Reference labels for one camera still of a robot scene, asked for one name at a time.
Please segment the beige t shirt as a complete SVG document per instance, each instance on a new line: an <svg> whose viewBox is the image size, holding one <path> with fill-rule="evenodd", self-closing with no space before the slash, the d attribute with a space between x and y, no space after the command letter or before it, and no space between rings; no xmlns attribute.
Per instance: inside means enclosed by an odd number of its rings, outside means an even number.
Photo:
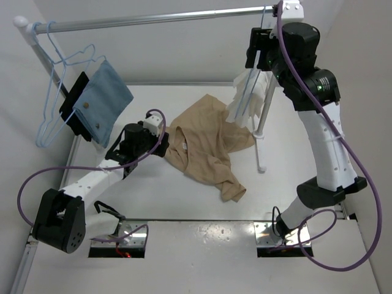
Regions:
<svg viewBox="0 0 392 294"><path fill-rule="evenodd" d="M223 202L238 202L246 188L231 170L230 153L254 145L251 132L226 122L226 104L209 94L175 118L167 128L165 159L184 175L220 190Z"/></svg>

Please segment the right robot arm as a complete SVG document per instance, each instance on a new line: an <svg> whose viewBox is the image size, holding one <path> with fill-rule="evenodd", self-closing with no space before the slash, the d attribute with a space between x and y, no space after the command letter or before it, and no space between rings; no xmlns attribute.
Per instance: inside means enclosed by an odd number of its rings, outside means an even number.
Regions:
<svg viewBox="0 0 392 294"><path fill-rule="evenodd" d="M297 186L296 199L283 213L275 216L271 226L263 231L267 244L272 245L282 241L315 210L334 206L345 200L346 195L363 190L368 183L364 177L356 174L348 152L340 142L343 132L337 80L331 71L315 65L316 49L320 42L318 29L306 23L287 23L282 27L282 36L295 70L328 114L338 134L334 134L295 80L284 60L278 39L270 34L269 29L252 29L246 67L257 63L258 69L273 73L304 124L317 171L316 177Z"/></svg>

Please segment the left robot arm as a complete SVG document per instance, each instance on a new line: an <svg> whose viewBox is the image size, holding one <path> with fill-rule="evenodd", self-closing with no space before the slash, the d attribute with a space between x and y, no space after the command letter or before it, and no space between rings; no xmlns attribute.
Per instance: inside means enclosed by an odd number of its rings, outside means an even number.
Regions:
<svg viewBox="0 0 392 294"><path fill-rule="evenodd" d="M126 218L98 197L128 177L147 156L164 157L168 148L165 126L155 115L125 125L96 168L60 190L48 189L34 221L33 237L68 254L85 239L106 236L108 242L120 242Z"/></svg>

